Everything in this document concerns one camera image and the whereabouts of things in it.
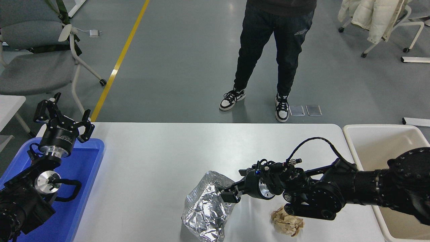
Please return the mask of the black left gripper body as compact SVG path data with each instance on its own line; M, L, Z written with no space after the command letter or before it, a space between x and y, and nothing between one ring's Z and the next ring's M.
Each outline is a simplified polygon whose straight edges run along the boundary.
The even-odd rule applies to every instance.
M38 145L38 150L44 155L71 155L78 136L79 130L76 124L66 128L46 124L46 130Z

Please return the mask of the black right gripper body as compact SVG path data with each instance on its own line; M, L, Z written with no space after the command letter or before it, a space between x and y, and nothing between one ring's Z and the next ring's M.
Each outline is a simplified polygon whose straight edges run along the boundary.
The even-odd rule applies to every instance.
M257 170L252 169L245 176L245 194L256 199L262 199L259 187L260 177L256 172Z

